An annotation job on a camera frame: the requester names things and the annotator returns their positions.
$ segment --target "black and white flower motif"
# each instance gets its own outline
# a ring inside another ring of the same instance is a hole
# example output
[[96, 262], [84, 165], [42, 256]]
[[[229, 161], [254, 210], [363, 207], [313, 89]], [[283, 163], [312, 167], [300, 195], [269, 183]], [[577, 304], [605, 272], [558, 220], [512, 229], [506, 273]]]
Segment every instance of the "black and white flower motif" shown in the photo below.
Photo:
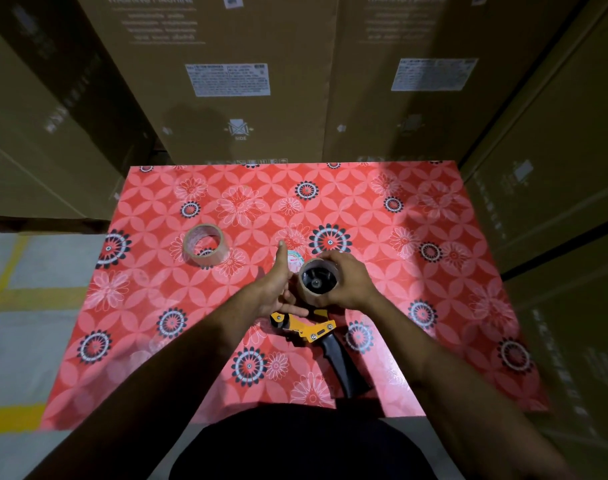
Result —
[[519, 340], [512, 337], [502, 339], [497, 346], [497, 352], [502, 364], [517, 374], [526, 375], [533, 368], [531, 354]]
[[373, 332], [371, 327], [359, 321], [348, 323], [348, 331], [346, 332], [344, 339], [350, 348], [360, 354], [368, 352], [373, 346]]
[[341, 253], [350, 253], [353, 243], [349, 241], [350, 234], [346, 233], [346, 229], [340, 229], [337, 224], [331, 227], [331, 224], [326, 224], [326, 227], [320, 226], [319, 229], [313, 231], [313, 235], [308, 236], [311, 242], [308, 247], [313, 248], [312, 254], [319, 254], [324, 251], [338, 250]]
[[100, 362], [108, 354], [112, 343], [108, 330], [93, 330], [79, 343], [77, 348], [79, 361], [86, 364]]
[[200, 204], [198, 204], [194, 200], [190, 200], [190, 201], [184, 202], [182, 204], [180, 213], [182, 214], [182, 217], [186, 217], [187, 219], [190, 219], [191, 217], [195, 217], [196, 215], [198, 215], [200, 213], [200, 210], [201, 210]]
[[230, 368], [233, 369], [231, 375], [235, 377], [235, 382], [241, 382], [242, 387], [251, 387], [253, 384], [258, 384], [260, 379], [264, 379], [266, 359], [260, 349], [244, 347], [242, 352], [238, 352], [233, 357], [233, 364]]
[[[213, 251], [214, 251], [213, 248], [204, 248], [203, 250], [200, 250], [200, 252], [197, 253], [197, 256], [208, 256]], [[199, 266], [201, 269], [210, 269], [213, 267], [213, 266], [202, 266], [201, 264], [198, 264], [197, 266]]]
[[408, 317], [424, 330], [428, 330], [437, 322], [437, 311], [427, 301], [416, 299], [408, 307]]
[[186, 314], [181, 308], [169, 308], [159, 317], [156, 325], [162, 337], [174, 339], [186, 328]]
[[315, 198], [318, 193], [319, 188], [313, 182], [304, 180], [304, 182], [295, 185], [295, 195], [302, 200], [311, 200]]
[[396, 214], [404, 209], [404, 204], [397, 197], [386, 197], [386, 199], [384, 199], [384, 208], [389, 212]]
[[434, 242], [423, 242], [420, 244], [420, 255], [428, 262], [437, 262], [442, 259], [444, 252]]
[[100, 251], [100, 257], [97, 259], [95, 269], [110, 268], [112, 264], [119, 263], [120, 259], [126, 257], [126, 253], [131, 250], [131, 240], [129, 234], [124, 234], [123, 230], [113, 229], [106, 235], [104, 245]]

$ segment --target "tape roll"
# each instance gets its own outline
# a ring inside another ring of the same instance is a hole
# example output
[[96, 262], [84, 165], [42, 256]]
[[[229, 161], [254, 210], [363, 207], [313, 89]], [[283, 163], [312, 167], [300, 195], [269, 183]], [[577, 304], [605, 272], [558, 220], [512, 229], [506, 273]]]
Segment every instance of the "tape roll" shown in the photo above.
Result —
[[300, 268], [300, 272], [298, 273], [298, 293], [302, 300], [312, 306], [319, 306], [318, 298], [324, 293], [319, 294], [309, 290], [304, 284], [302, 277], [304, 276], [304, 273], [306, 273], [309, 269], [314, 269], [318, 267], [327, 269], [332, 273], [336, 280], [336, 284], [334, 287], [340, 284], [342, 278], [342, 274], [335, 265], [335, 263], [333, 261], [329, 261], [328, 259], [314, 258], [304, 263], [304, 265]]
[[[209, 236], [218, 237], [220, 239], [218, 247], [210, 254], [194, 254], [197, 243], [204, 237]], [[196, 264], [203, 267], [217, 266], [219, 263], [224, 261], [224, 258], [228, 254], [228, 246], [226, 244], [226, 240], [224, 239], [224, 233], [222, 233], [222, 229], [213, 224], [199, 224], [188, 231], [184, 236], [182, 249], [184, 250], [185, 256], [188, 256]]]

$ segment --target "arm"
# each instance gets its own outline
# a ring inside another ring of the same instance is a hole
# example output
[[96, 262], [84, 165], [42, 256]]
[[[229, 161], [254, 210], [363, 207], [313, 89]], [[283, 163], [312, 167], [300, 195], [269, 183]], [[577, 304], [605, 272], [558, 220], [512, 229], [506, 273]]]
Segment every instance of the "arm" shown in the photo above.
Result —
[[366, 266], [350, 254], [322, 253], [342, 283], [320, 306], [368, 315], [395, 357], [445, 448], [467, 477], [575, 478], [564, 458], [507, 397], [430, 338], [377, 291]]
[[28, 479], [146, 479], [180, 437], [256, 317], [293, 306], [286, 246], [275, 266], [133, 372]]

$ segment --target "person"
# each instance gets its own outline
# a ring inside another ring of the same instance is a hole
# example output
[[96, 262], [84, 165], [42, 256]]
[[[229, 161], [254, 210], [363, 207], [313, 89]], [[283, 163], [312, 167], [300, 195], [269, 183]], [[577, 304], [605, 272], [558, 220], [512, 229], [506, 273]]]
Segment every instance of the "person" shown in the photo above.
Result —
[[[369, 316], [386, 341], [444, 447], [466, 478], [575, 478], [564, 458], [517, 407], [379, 293], [348, 253], [321, 258], [340, 284], [320, 298]], [[145, 479], [195, 414], [257, 317], [306, 316], [289, 291], [280, 241], [275, 265], [135, 370], [28, 479]], [[379, 475], [435, 478], [419, 448], [377, 419], [274, 404], [202, 430], [176, 460], [171, 479], [226, 473], [276, 477]]]

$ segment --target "cardboard box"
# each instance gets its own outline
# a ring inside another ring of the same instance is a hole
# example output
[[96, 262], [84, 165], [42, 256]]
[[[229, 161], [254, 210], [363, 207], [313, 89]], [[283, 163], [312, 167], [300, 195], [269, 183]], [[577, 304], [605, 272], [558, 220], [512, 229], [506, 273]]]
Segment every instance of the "cardboard box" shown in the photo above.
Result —
[[322, 160], [337, 0], [78, 0], [176, 164]]
[[199, 164], [459, 160], [578, 0], [79, 1]]
[[66, 3], [0, 0], [0, 216], [110, 219], [122, 174], [153, 144]]
[[550, 399], [537, 427], [608, 478], [608, 235], [505, 282]]
[[608, 0], [590, 0], [462, 168], [506, 272], [608, 221]]
[[578, 0], [340, 0], [325, 161], [459, 161]]

